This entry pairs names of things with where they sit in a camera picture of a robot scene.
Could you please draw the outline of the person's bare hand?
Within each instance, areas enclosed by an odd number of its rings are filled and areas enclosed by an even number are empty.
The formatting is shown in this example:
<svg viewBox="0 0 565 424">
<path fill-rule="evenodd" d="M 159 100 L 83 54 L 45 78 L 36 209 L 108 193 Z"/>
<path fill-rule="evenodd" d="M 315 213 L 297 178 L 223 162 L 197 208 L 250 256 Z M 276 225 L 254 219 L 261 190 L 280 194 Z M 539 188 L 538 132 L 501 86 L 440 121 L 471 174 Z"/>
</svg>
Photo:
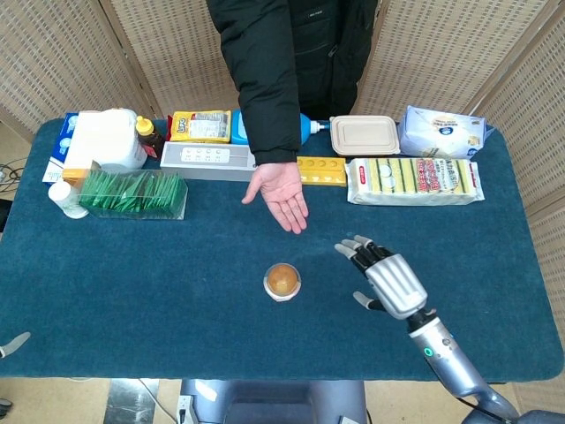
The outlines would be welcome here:
<svg viewBox="0 0 565 424">
<path fill-rule="evenodd" d="M 306 229 L 309 212 L 296 163 L 259 165 L 252 174 L 242 203 L 252 203 L 258 193 L 270 214 L 285 231 L 300 234 Z"/>
</svg>

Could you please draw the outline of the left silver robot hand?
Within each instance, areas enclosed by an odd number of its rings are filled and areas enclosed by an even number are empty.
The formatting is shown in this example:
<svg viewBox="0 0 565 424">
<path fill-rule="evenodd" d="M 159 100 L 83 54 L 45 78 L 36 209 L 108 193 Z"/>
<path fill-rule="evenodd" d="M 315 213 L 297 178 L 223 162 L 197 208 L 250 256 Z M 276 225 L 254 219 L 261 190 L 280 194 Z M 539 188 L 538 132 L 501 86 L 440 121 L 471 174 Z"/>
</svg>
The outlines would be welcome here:
<svg viewBox="0 0 565 424">
<path fill-rule="evenodd" d="M 7 344 L 0 346 L 0 358 L 4 359 L 7 356 L 15 353 L 29 338 L 31 333 L 29 331 L 23 332 L 13 338 Z"/>
</svg>

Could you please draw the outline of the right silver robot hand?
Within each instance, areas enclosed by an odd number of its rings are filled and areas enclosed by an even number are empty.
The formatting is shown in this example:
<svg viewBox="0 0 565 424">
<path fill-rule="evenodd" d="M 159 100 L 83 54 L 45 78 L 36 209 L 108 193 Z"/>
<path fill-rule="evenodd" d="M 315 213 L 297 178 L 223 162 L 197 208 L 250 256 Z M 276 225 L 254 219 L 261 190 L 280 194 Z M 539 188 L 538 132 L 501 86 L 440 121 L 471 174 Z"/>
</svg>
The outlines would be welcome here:
<svg viewBox="0 0 565 424">
<path fill-rule="evenodd" d="M 400 254 L 360 235 L 343 239 L 335 250 L 357 267 L 376 294 L 377 299 L 369 299 L 355 292 L 354 298 L 363 307 L 385 311 L 397 320 L 408 319 L 425 307 L 427 292 Z"/>
</svg>

